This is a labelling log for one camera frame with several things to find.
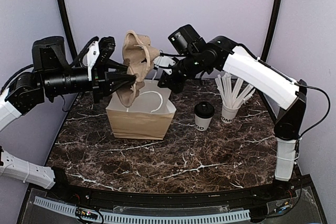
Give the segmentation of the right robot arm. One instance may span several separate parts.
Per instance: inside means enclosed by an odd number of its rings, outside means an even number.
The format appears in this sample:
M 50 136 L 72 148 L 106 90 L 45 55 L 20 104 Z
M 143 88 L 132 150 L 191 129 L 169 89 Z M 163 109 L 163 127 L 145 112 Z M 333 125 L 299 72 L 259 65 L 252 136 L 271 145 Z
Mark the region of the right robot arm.
M 277 181 L 268 187 L 268 195 L 273 200 L 280 199 L 288 191 L 287 181 L 292 177 L 299 141 L 304 135 L 300 128 L 310 87 L 303 80 L 296 81 L 268 65 L 244 44 L 225 36 L 206 42 L 190 24 L 180 27 L 168 39 L 181 58 L 161 52 L 154 60 L 155 67 L 164 71 L 159 87 L 180 93 L 187 79 L 217 69 L 244 80 L 278 104 L 280 109 L 274 126 Z

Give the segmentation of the brown pulp cup carrier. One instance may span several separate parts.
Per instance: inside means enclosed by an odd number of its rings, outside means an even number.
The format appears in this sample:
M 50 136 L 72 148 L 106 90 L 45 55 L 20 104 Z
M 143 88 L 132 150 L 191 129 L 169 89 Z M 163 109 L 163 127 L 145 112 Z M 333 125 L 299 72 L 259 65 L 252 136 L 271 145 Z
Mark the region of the brown pulp cup carrier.
M 122 55 L 123 64 L 128 67 L 127 74 L 134 75 L 135 82 L 118 89 L 117 95 L 122 105 L 129 108 L 145 86 L 144 79 L 153 69 L 160 51 L 151 45 L 149 36 L 129 30 L 124 38 Z

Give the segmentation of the white paper coffee cup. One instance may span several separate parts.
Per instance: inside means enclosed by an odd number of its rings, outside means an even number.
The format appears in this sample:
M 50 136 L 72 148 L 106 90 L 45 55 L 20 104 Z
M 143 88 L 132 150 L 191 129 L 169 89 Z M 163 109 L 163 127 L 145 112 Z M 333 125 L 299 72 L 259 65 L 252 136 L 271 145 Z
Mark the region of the white paper coffee cup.
M 195 112 L 195 127 L 199 131 L 206 131 L 213 118 L 213 113 L 198 113 Z

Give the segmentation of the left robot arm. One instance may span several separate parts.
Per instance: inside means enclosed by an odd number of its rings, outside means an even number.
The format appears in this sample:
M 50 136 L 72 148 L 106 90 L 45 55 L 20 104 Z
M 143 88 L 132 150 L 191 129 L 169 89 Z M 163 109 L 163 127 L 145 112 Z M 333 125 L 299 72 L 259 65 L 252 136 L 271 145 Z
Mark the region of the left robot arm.
M 1 129 L 27 114 L 35 106 L 65 94 L 91 92 L 99 103 L 136 76 L 127 66 L 110 57 L 115 50 L 113 37 L 91 38 L 72 63 L 65 56 L 62 36 L 37 40 L 32 46 L 33 63 L 13 74 L 1 89 Z

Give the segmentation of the brown paper bag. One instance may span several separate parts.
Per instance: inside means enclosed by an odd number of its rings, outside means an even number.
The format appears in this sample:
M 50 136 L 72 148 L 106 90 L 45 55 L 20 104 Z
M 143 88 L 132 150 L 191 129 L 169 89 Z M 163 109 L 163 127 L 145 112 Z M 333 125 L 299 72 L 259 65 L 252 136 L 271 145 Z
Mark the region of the brown paper bag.
M 116 138 L 162 140 L 172 122 L 176 107 L 169 100 L 171 90 L 158 87 L 157 80 L 145 80 L 145 86 L 132 106 L 122 105 L 114 93 L 106 107 Z

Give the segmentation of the black plastic cup lid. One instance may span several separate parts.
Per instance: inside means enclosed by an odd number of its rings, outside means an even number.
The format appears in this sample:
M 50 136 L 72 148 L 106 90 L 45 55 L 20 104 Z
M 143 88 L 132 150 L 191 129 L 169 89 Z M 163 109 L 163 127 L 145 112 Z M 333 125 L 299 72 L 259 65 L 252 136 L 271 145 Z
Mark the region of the black plastic cup lid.
M 199 118 L 209 119 L 215 114 L 215 108 L 209 102 L 203 101 L 195 105 L 194 113 Z

